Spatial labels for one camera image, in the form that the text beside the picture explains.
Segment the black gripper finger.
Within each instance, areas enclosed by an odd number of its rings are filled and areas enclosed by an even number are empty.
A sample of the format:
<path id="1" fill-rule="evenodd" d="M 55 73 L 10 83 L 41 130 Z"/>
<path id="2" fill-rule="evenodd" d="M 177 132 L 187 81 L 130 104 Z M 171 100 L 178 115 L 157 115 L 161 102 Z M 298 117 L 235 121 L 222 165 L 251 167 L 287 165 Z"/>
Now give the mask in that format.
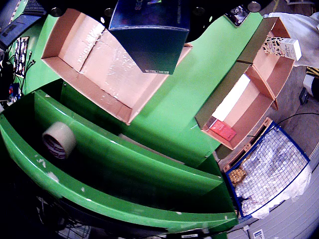
<path id="1" fill-rule="evenodd" d="M 109 25 L 116 4 L 116 0 L 45 0 L 44 8 L 54 17 L 64 15 L 68 9 L 75 9 L 103 25 Z"/>
<path id="2" fill-rule="evenodd" d="M 190 30 L 186 42 L 199 38 L 215 20 L 238 6 L 259 12 L 269 4 L 269 0 L 190 0 Z"/>

